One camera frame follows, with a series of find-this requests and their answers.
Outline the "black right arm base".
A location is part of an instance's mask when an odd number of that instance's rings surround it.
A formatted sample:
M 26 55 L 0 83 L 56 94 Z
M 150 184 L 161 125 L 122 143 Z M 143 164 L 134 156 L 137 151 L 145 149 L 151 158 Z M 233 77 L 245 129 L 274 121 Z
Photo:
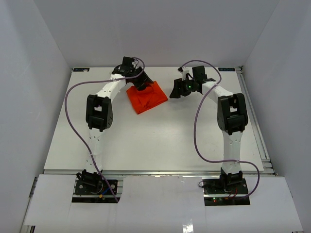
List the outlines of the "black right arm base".
M 230 198 L 237 195 L 247 195 L 248 187 L 246 180 L 243 177 L 242 171 L 238 173 L 226 174 L 221 169 L 221 174 L 217 179 L 203 179 L 199 182 L 199 187 L 203 188 L 204 194 L 218 195 L 224 194 L 228 195 Z

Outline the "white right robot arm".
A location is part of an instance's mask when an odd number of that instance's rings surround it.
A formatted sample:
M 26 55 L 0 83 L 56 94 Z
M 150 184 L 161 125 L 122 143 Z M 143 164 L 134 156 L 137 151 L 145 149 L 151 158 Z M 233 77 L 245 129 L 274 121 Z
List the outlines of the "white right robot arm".
M 208 78 L 204 66 L 192 68 L 192 74 L 185 67 L 178 68 L 182 77 L 175 79 L 171 99 L 186 97 L 192 92 L 203 95 L 195 115 L 193 127 L 194 147 L 199 157 L 208 163 L 221 163 L 221 174 L 218 188 L 224 193 L 232 193 L 242 183 L 240 165 L 241 139 L 248 124 L 248 114 L 244 94 L 233 93 L 220 86 L 220 81 Z M 204 158 L 199 152 L 196 141 L 197 119 L 205 98 L 217 104 L 217 124 L 223 134 L 223 159 L 212 161 Z

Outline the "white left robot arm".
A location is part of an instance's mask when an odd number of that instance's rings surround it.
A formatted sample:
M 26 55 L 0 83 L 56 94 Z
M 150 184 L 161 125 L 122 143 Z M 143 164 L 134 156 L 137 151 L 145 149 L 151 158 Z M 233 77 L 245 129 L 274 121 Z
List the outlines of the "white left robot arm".
M 122 63 L 116 66 L 109 80 L 96 93 L 86 99 L 86 123 L 88 127 L 88 150 L 86 168 L 77 174 L 77 178 L 93 194 L 102 190 L 102 152 L 104 131 L 112 126 L 112 102 L 116 95 L 128 83 L 132 83 L 139 91 L 144 90 L 153 81 L 144 71 L 145 63 L 137 57 L 123 57 Z

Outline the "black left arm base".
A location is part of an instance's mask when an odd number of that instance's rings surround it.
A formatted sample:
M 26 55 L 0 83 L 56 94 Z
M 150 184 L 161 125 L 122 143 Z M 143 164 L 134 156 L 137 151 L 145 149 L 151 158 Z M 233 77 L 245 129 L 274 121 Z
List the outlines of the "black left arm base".
M 106 181 L 96 173 L 87 172 L 85 169 L 76 174 L 75 195 L 111 195 Z

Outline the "orange t shirt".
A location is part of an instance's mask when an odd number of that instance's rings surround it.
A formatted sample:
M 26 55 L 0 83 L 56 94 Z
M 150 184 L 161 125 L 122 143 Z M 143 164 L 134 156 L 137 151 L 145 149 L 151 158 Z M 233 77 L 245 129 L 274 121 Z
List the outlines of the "orange t shirt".
M 148 111 L 168 100 L 157 81 L 154 81 L 142 91 L 138 91 L 132 86 L 126 93 L 137 114 Z

